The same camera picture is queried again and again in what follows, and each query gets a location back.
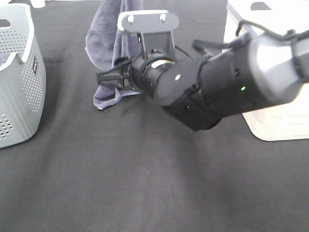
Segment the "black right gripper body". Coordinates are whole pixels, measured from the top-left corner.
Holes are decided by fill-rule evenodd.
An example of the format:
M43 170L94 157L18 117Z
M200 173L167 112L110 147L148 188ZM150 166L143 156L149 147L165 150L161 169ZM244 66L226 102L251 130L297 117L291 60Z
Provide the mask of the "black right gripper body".
M133 66L135 63L138 67L141 67L144 61L143 57L117 58L110 70L96 72L97 84L121 90L144 92L134 81L134 70L137 70L137 68Z

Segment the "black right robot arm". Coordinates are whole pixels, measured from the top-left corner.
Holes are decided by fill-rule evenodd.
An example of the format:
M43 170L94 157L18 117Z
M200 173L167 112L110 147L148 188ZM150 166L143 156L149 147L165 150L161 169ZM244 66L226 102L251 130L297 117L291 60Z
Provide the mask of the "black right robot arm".
M128 59L97 82L139 90L194 131L227 116L292 102L309 81L309 33L245 33L216 56Z

